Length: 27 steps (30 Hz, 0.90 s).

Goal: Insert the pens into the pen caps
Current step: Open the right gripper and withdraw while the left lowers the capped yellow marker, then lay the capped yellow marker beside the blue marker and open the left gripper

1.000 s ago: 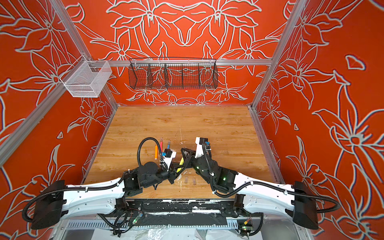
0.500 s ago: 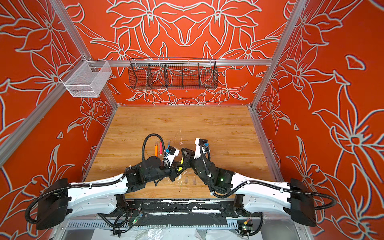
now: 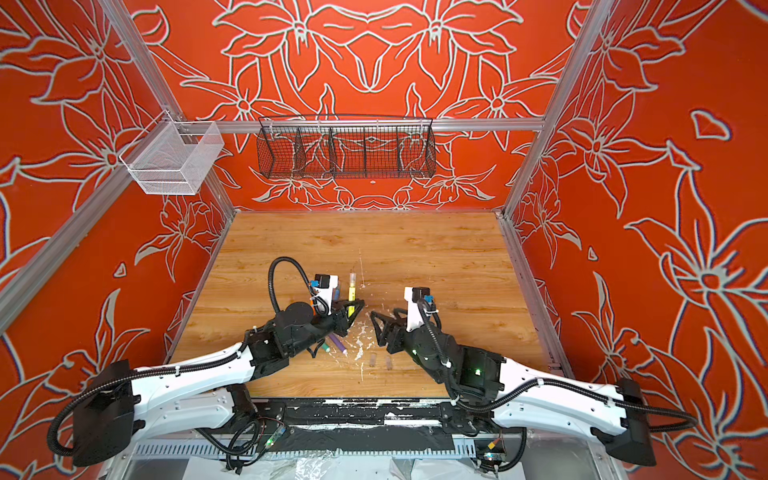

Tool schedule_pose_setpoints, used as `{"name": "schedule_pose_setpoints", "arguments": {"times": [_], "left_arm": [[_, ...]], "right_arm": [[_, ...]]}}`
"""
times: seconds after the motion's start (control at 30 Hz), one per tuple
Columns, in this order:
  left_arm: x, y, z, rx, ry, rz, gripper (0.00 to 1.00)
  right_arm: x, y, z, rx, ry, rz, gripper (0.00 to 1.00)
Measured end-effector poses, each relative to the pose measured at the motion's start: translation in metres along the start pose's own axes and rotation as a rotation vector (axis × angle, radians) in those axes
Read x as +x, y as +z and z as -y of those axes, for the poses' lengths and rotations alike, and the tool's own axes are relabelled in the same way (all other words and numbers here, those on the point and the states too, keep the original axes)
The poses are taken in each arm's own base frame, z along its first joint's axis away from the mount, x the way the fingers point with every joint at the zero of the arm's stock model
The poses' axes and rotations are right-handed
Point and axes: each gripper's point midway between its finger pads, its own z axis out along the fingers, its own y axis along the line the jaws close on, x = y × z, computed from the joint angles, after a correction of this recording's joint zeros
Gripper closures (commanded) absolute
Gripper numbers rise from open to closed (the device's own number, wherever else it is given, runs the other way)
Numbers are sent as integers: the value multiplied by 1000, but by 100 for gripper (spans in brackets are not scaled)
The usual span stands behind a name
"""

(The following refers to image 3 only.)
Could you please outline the yellow marker pen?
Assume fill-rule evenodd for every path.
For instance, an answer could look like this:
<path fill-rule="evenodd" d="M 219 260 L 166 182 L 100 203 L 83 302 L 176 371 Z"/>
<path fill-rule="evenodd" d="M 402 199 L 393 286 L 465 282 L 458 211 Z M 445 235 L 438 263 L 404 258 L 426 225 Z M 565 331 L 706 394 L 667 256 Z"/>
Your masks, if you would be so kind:
<path fill-rule="evenodd" d="M 356 273 L 351 272 L 349 274 L 349 286 L 348 286 L 348 301 L 354 302 L 356 300 Z M 350 305 L 347 308 L 347 313 L 349 317 L 352 317 L 355 313 L 356 307 L 354 305 Z"/>

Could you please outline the purple marker pen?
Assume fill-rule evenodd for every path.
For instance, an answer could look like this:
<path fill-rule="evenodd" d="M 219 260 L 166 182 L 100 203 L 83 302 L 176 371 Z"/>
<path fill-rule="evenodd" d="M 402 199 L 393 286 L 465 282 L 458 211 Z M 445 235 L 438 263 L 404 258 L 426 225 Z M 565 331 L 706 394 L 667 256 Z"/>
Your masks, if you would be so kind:
<path fill-rule="evenodd" d="M 342 354 L 344 354 L 344 355 L 347 354 L 347 348 L 346 348 L 346 346 L 343 344 L 343 342 L 340 340 L 340 338 L 338 336 L 336 336 L 335 334 L 331 333 L 331 334 L 328 335 L 328 338 L 332 341 L 332 343 L 336 346 L 336 348 Z"/>

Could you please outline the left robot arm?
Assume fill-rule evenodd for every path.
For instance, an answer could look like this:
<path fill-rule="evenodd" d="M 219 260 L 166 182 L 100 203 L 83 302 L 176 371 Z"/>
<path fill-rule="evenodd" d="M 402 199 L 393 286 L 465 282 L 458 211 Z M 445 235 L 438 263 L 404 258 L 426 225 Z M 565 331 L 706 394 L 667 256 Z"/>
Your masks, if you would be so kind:
<path fill-rule="evenodd" d="M 281 263 L 300 265 L 288 256 L 271 262 L 267 289 L 273 319 L 247 330 L 243 340 L 231 347 L 188 361 L 137 369 L 126 360 L 110 364 L 51 421 L 48 449 L 72 458 L 78 467 L 101 463 L 125 450 L 138 435 L 149 434 L 154 424 L 151 414 L 167 419 L 170 404 L 217 389 L 232 393 L 286 368 L 303 352 L 315 353 L 328 335 L 347 335 L 365 307 L 364 300 L 337 300 L 336 276 L 309 278 L 301 271 L 308 301 L 281 308 L 274 280 Z"/>

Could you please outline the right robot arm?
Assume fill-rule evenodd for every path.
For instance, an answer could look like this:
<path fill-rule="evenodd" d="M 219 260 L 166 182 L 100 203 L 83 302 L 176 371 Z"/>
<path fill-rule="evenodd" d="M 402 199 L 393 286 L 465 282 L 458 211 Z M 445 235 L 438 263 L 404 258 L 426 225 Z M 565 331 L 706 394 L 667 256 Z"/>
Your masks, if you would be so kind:
<path fill-rule="evenodd" d="M 684 411 L 649 405 L 630 379 L 582 382 L 536 370 L 501 354 L 459 344 L 442 329 L 434 299 L 419 291 L 390 315 L 370 312 L 376 341 L 405 353 L 449 398 L 448 417 L 461 427 L 486 422 L 502 432 L 543 430 L 602 445 L 612 458 L 653 466 L 652 434 L 695 428 Z"/>

